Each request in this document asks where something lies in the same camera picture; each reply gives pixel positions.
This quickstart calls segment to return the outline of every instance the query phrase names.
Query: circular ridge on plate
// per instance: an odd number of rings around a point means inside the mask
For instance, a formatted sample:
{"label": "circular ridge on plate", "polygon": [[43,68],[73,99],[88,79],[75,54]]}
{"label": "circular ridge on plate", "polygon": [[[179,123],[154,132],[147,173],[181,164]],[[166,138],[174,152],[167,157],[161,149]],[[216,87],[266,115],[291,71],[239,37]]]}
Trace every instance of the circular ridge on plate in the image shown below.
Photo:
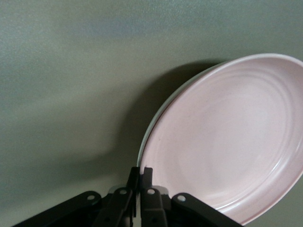
{"label": "circular ridge on plate", "polygon": [[247,224],[303,172],[303,62],[257,54],[204,71],[153,118],[138,165],[169,195],[187,192]]}

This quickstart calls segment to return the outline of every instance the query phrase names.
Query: white plate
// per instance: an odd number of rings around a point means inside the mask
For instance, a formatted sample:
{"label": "white plate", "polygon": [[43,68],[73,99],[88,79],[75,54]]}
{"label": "white plate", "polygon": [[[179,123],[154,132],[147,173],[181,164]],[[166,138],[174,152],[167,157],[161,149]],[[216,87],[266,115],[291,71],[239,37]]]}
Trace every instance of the white plate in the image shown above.
{"label": "white plate", "polygon": [[303,172],[303,62],[257,54],[202,72],[158,111],[138,165],[169,195],[187,192],[241,224]]}

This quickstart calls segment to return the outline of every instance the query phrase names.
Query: table surface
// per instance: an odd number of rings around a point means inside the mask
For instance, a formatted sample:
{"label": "table surface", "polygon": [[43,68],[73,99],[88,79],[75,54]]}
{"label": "table surface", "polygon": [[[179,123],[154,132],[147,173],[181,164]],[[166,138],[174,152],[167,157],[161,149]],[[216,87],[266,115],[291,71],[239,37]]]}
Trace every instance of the table surface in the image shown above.
{"label": "table surface", "polygon": [[[303,60],[303,1],[0,2],[0,219],[125,183],[165,99],[220,62]],[[249,227],[299,227],[303,180]]]}

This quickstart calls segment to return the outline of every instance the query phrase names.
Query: plate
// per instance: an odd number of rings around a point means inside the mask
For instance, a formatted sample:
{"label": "plate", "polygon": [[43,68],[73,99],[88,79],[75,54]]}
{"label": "plate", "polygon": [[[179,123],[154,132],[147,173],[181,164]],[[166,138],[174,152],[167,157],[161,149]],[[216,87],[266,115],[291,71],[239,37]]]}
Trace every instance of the plate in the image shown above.
{"label": "plate", "polygon": [[257,54],[202,72],[163,104],[138,165],[245,225],[303,173],[303,62]]}

